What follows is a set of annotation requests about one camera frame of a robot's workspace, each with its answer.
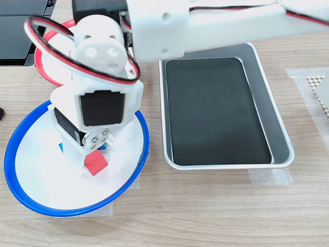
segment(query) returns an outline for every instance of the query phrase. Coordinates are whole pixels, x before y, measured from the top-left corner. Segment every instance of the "silver tray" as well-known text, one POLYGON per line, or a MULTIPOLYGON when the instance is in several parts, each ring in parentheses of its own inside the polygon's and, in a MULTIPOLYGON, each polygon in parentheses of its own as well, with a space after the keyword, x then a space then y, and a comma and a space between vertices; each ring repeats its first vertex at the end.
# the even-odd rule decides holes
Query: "silver tray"
POLYGON ((237 58, 241 61, 249 88, 257 109, 258 118, 267 140, 272 156, 270 164, 220 164, 220 165, 179 165, 174 162, 170 117, 168 108, 168 92, 166 80, 166 63, 159 62, 160 66, 160 96, 162 118, 163 156, 166 162, 179 170, 209 170, 209 169, 252 169, 252 168, 284 168, 290 165, 294 158, 294 148, 290 142, 277 105, 265 77, 260 59, 253 44, 241 44, 218 49, 197 51, 185 54, 185 59, 213 59, 237 58))

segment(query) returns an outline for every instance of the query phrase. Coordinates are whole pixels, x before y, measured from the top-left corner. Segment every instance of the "white plastic bracket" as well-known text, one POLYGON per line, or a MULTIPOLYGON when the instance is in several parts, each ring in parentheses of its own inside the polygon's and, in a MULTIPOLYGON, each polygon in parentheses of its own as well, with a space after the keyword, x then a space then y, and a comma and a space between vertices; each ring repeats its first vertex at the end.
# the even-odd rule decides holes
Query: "white plastic bracket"
POLYGON ((329 20, 329 1, 328 0, 282 0, 280 4, 287 10, 307 14, 309 16, 322 19, 324 21, 329 20))
POLYGON ((184 55, 189 22, 188 0, 127 0, 134 56, 138 62, 184 55))
MULTIPOLYGON (((329 17, 329 4, 322 3, 322 9, 329 17)), ((216 12, 191 12, 186 52, 328 30, 325 25, 287 16, 285 8, 278 4, 221 14, 216 12)))
MULTIPOLYGON (((105 73, 134 78, 125 70, 127 53, 121 27, 113 19, 104 15, 89 15, 80 20, 75 28, 75 47, 72 53, 77 61, 105 73)), ((139 110, 143 95, 143 83, 137 80, 124 85, 110 80, 89 77, 73 70, 73 82, 55 89, 50 100, 80 131, 85 133, 109 129, 115 133, 133 121, 139 110), (82 116, 80 96, 95 91, 112 91, 124 94, 124 109, 121 123, 103 126, 86 126, 82 116)))
POLYGON ((70 164, 75 164, 76 166, 83 166, 86 156, 99 147, 101 147, 105 142, 109 143, 110 146, 113 145, 113 139, 110 136, 110 131, 108 129, 98 129, 92 133, 86 133, 85 137, 82 139, 83 146, 77 143, 57 122, 57 118, 54 113, 55 106, 53 104, 48 106, 51 122, 54 128, 57 130, 62 139, 63 153, 67 161, 70 164))

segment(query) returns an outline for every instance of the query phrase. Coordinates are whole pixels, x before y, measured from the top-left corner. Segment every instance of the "tape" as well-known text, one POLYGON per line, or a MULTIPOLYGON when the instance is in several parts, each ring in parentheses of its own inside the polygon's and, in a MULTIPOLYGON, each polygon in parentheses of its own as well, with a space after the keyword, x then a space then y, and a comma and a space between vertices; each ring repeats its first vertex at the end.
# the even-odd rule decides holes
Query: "tape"
POLYGON ((128 189, 139 189, 139 188, 140 188, 140 174, 128 189))
POLYGON ((293 182, 289 168, 283 169, 249 169, 252 184, 284 185, 293 182))
POLYGON ((329 121, 312 87, 309 85, 308 77, 325 76, 329 77, 329 67, 324 68, 299 68, 286 69, 290 79, 293 79, 300 94, 302 95, 306 107, 320 133, 320 136, 329 150, 329 121))
POLYGON ((104 217, 104 216, 112 216, 112 214, 113 214, 113 202, 99 208, 98 210, 73 217, 75 218, 104 217))

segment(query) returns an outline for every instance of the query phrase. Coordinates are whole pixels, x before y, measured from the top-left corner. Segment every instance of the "wooden table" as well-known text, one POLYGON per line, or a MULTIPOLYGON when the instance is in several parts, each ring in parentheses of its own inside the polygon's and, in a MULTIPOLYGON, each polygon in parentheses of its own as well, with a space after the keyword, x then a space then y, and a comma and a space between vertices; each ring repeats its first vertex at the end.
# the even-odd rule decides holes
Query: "wooden table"
MULTIPOLYGON (((70 1, 53 18, 71 19, 70 1)), ((290 185, 253 185, 247 170, 172 169, 162 157, 158 68, 142 65, 141 111, 150 154, 140 189, 114 201, 113 216, 53 218, 17 201, 3 158, 16 126, 56 87, 32 67, 0 67, 0 246, 328 246, 329 153, 286 68, 329 67, 329 33, 255 44, 296 159, 290 185)))

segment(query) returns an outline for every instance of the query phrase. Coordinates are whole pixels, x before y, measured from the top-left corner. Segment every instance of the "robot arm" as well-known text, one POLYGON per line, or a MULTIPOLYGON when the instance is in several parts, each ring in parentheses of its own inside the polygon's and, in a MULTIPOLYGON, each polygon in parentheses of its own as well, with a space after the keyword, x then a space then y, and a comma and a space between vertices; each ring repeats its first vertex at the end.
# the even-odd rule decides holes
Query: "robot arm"
MULTIPOLYGON (((305 14, 329 20, 328 1, 285 1, 239 11, 189 8, 187 1, 128 0, 134 55, 139 62, 182 57, 185 52, 262 39, 322 31, 328 28, 301 20, 305 14)), ((234 7, 219 7, 236 10, 234 7)))
POLYGON ((74 34, 47 19, 28 19, 25 30, 34 44, 73 72, 72 83, 52 92, 49 107, 64 156, 71 163, 83 164, 86 155, 110 144, 115 133, 134 119, 143 93, 135 59, 167 60, 186 52, 329 27, 327 0, 208 9, 189 8, 187 0, 73 0, 74 34), (55 28, 72 39, 72 57, 46 43, 33 24, 55 28), (128 46, 133 47, 134 58, 128 46))

